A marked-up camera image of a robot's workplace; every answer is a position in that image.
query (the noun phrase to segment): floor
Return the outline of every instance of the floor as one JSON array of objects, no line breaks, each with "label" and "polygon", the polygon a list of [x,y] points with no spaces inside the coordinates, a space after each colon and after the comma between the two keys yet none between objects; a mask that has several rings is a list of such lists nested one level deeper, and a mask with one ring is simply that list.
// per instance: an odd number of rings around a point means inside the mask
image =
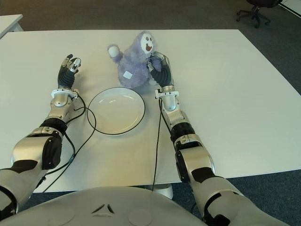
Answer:
[{"label": "floor", "polygon": [[[236,12],[251,7],[245,0],[1,0],[0,15],[23,14],[25,31],[239,29],[301,94],[301,19],[277,6],[260,10],[272,20],[268,26],[255,29],[249,18],[236,22]],[[300,225],[301,170],[230,181],[268,214]],[[173,187],[174,200],[190,210],[189,186]],[[34,194],[25,208],[60,195]],[[199,216],[197,208],[194,214]]]}]

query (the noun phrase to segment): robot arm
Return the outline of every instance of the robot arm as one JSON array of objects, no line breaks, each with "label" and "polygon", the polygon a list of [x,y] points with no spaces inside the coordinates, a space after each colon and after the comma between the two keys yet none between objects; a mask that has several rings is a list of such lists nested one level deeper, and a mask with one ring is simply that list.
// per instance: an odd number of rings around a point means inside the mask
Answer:
[{"label": "robot arm", "polygon": [[161,60],[162,71],[156,71],[151,61],[147,66],[161,86],[161,90],[156,90],[156,98],[162,99],[162,115],[174,144],[179,177],[191,185],[204,222],[209,226],[286,226],[257,208],[228,180],[214,174],[209,152],[180,109],[168,58],[158,52],[153,56]]},{"label": "robot arm", "polygon": [[58,88],[51,93],[48,117],[16,144],[13,166],[0,170],[0,220],[16,214],[47,171],[60,162],[63,135],[78,94],[71,88],[81,60],[71,58],[72,55],[67,56],[60,68]]}]

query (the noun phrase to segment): white tag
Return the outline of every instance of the white tag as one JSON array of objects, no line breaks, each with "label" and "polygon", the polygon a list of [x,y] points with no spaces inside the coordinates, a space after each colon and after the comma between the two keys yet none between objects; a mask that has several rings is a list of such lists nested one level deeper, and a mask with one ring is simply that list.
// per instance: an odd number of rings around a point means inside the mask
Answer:
[{"label": "white tag", "polygon": [[131,79],[131,77],[133,76],[133,74],[131,72],[124,72],[123,77],[127,78],[127,79]]}]

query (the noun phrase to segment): white ceramic plate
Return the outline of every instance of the white ceramic plate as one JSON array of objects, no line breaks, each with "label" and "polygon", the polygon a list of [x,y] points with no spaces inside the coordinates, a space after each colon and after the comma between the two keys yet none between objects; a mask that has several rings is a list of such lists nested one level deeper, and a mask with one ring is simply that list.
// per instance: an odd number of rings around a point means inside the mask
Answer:
[{"label": "white ceramic plate", "polygon": [[[142,120],[145,104],[135,91],[123,87],[106,89],[97,94],[90,102],[89,109],[95,114],[96,130],[117,135],[135,128]],[[94,124],[92,114],[88,117]]]}]

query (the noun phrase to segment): purple plush toy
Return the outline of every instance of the purple plush toy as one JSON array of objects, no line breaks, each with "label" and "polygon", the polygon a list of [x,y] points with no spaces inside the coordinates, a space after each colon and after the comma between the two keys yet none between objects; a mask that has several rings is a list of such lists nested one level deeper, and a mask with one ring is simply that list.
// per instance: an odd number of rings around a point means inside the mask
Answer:
[{"label": "purple plush toy", "polygon": [[[141,32],[124,54],[117,45],[108,47],[111,59],[118,64],[118,79],[122,86],[134,88],[147,81],[151,85],[156,84],[146,67],[148,59],[156,49],[155,40],[147,31]],[[161,70],[158,59],[152,58],[152,64],[158,71]]]}]

